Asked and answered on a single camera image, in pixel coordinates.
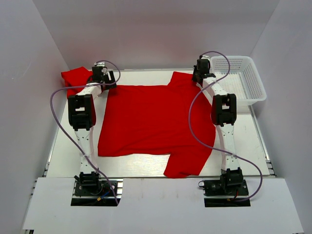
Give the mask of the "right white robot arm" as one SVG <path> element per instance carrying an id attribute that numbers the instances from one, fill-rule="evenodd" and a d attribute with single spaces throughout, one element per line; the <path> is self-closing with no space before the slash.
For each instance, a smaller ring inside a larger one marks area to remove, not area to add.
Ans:
<path id="1" fill-rule="evenodd" d="M 192 81 L 207 84 L 207 92 L 212 98 L 211 120 L 216 127 L 221 147 L 221 176 L 218 185 L 212 189 L 219 189 L 230 195 L 243 183 L 242 170 L 237 158 L 234 143 L 234 123 L 237 118 L 236 95 L 227 93 L 218 83 L 215 74 L 210 72 L 210 61 L 200 56 L 194 66 Z"/>

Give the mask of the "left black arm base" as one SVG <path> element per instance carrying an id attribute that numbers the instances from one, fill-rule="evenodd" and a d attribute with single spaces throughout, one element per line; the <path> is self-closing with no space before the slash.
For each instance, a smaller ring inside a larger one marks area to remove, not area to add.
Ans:
<path id="1" fill-rule="evenodd" d="M 74 178 L 71 206 L 116 207 L 121 200 L 122 179 L 106 180 L 95 172 Z"/>

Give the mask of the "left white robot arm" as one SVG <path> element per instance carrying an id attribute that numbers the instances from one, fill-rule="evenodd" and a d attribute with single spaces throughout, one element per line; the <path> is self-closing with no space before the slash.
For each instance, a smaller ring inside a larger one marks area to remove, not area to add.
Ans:
<path id="1" fill-rule="evenodd" d="M 81 187 L 97 195 L 103 189 L 97 166 L 93 145 L 93 129 L 96 124 L 94 100 L 103 91 L 115 88 L 114 72 L 108 70 L 104 62 L 96 63 L 92 71 L 77 68 L 65 72 L 63 79 L 67 87 L 69 124 L 73 127 L 78 145 L 82 149 L 80 156 L 80 173 L 77 177 Z"/>

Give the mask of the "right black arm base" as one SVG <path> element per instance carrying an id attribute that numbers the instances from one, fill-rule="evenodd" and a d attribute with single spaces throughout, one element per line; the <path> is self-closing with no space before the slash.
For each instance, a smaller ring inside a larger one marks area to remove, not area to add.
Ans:
<path id="1" fill-rule="evenodd" d="M 202 180 L 198 183 L 204 191 L 206 208 L 250 207 L 247 182 L 242 170 L 227 169 L 219 179 Z"/>

